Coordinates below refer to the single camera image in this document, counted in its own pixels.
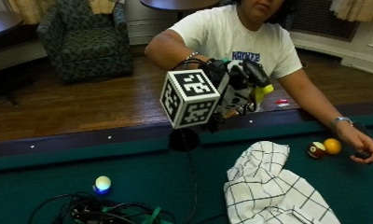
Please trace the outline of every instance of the baseboard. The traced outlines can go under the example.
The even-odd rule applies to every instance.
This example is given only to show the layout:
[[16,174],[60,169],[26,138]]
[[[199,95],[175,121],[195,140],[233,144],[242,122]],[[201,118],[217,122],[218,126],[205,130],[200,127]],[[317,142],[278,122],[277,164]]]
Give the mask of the baseboard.
[[326,43],[310,42],[297,38],[293,38],[293,43],[296,45],[296,48],[298,49],[308,49],[342,58],[343,66],[357,68],[373,74],[371,55],[365,53],[357,53],[355,51],[349,50],[349,48],[343,48],[343,47],[337,48],[332,45],[326,45]]

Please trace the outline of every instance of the white t-shirt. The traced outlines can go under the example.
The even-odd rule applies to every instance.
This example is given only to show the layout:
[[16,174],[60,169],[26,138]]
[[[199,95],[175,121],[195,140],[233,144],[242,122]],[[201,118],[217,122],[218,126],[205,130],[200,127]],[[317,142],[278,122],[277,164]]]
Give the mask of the white t-shirt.
[[278,24],[250,31],[240,22],[236,5],[201,10],[172,27],[185,45],[214,59],[261,63],[266,74],[280,78],[302,68],[289,32]]

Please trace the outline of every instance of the glowing ball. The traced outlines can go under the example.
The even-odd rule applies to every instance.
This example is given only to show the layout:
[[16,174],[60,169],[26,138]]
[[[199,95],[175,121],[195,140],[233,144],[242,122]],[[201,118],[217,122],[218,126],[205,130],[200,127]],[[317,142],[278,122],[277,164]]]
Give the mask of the glowing ball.
[[92,188],[93,188],[95,192],[100,195],[108,193],[109,188],[111,188],[111,179],[104,175],[99,176]]

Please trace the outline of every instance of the black and white marker cube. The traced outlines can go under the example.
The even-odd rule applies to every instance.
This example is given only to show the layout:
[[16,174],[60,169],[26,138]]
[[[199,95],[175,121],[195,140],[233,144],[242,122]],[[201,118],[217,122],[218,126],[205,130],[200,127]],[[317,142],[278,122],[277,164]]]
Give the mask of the black and white marker cube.
[[203,70],[168,72],[160,103],[175,129],[206,123],[218,99],[220,94]]

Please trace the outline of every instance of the pool ball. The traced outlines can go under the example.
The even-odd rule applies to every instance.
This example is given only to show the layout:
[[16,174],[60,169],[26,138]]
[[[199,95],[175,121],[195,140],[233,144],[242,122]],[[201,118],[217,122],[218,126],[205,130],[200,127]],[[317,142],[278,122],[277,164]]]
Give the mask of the pool ball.
[[328,154],[338,154],[341,152],[342,146],[341,142],[336,138],[328,138],[324,142],[326,153]]
[[322,143],[312,142],[308,146],[308,154],[314,159],[321,159],[326,154],[326,148]]

